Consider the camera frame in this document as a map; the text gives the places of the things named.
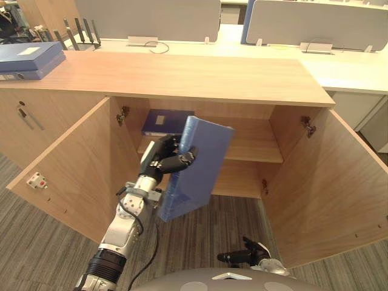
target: gray carpet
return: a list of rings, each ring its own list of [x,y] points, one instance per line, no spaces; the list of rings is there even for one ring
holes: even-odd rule
[[[0,282],[4,291],[72,290],[97,244],[6,191],[19,169],[0,155]],[[214,196],[208,206],[161,224],[161,245],[152,266],[136,281],[195,267],[224,267],[218,252],[243,248],[243,235],[267,244],[278,256],[263,205],[255,199]],[[119,281],[152,255],[155,230],[148,227]],[[388,241],[291,270],[327,290],[388,290]]]

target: black cable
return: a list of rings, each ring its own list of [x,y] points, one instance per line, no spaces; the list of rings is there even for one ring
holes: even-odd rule
[[[135,282],[135,280],[142,274],[142,272],[145,271],[146,268],[148,268],[152,264],[153,260],[156,257],[156,254],[158,253],[158,249],[159,249],[159,227],[158,227],[156,222],[155,222],[155,229],[156,229],[156,244],[155,244],[155,250],[153,251],[153,255],[150,258],[150,261],[133,277],[133,279],[129,283],[127,291],[132,289],[132,285]]]
[[[170,50],[170,47],[169,47],[169,45],[168,45],[168,44],[166,44],[165,42],[161,42],[161,41],[147,41],[147,42],[144,44],[144,46],[146,47],[146,46],[147,46],[147,44],[150,44],[150,43],[152,43],[152,42],[154,42],[155,44],[164,44],[164,45],[167,47],[167,49],[166,49],[166,50],[164,50],[164,51],[163,51],[163,52],[161,52],[161,53],[167,53],[167,52]],[[153,50],[150,50],[150,52],[152,52],[152,53],[156,53],[156,54],[161,54],[161,53],[154,52]]]
[[[137,223],[139,224],[141,230],[139,231],[139,236],[141,236],[141,234],[143,233],[144,231],[144,226],[143,226],[143,223],[141,222],[140,218],[138,218],[138,216],[134,213],[132,213],[131,211],[129,211],[125,206],[124,204],[122,203],[121,199],[119,198],[119,204],[121,206],[121,208],[123,209],[123,211],[127,212],[129,215],[131,215],[136,221]]]

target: blue folder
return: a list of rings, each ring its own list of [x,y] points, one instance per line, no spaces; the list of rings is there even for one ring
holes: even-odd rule
[[[170,177],[159,216],[169,221],[209,203],[234,129],[189,116],[178,153],[198,149],[193,164]]]
[[[40,70],[62,53],[60,42],[0,45],[0,72]]]
[[[250,24],[250,17],[252,16],[252,10],[253,10],[253,4],[256,0],[249,0],[247,4],[247,10],[245,13],[245,19],[244,19],[244,26],[242,27],[242,35],[241,35],[241,44],[248,44],[247,43],[247,34]]]
[[[60,52],[49,63],[42,66],[38,70],[17,70],[10,72],[0,72],[0,80],[40,80],[43,79],[48,73],[54,70],[60,63],[65,60],[66,56],[63,52]]]
[[[151,109],[142,128],[143,135],[181,135],[187,117],[194,111]]]

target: door latch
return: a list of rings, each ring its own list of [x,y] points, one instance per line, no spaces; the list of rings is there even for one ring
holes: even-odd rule
[[[47,188],[47,181],[44,176],[42,176],[39,172],[36,172],[30,179],[28,179],[27,184],[34,189]]]
[[[128,116],[128,113],[129,113],[128,106],[121,107],[121,114],[116,115],[117,122],[119,123],[120,126],[122,126],[122,123],[124,122],[125,117]]]
[[[301,117],[301,122],[303,127],[307,130],[308,138],[311,138],[311,136],[316,132],[316,127],[311,125],[310,120],[311,118],[309,116]]]

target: drawer handle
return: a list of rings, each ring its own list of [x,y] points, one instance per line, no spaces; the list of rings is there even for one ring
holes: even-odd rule
[[[18,109],[18,115],[20,116],[20,118],[24,121],[24,123],[31,129],[31,130],[34,130],[34,127],[32,126],[32,124],[29,123],[28,120],[26,120],[26,116],[27,114],[25,114],[25,112],[22,110],[22,109]]]
[[[33,126],[27,121],[26,117],[31,117],[31,119],[33,120],[33,122],[35,122],[35,124],[41,129],[41,130],[44,130],[44,127],[43,125],[38,121],[38,119],[34,116],[34,114],[32,114],[31,112],[29,112],[26,108],[25,108],[25,103],[23,101],[19,101],[19,104],[18,105],[18,110],[19,110],[19,113],[20,113],[20,116],[21,118],[23,119],[23,121],[33,130]]]

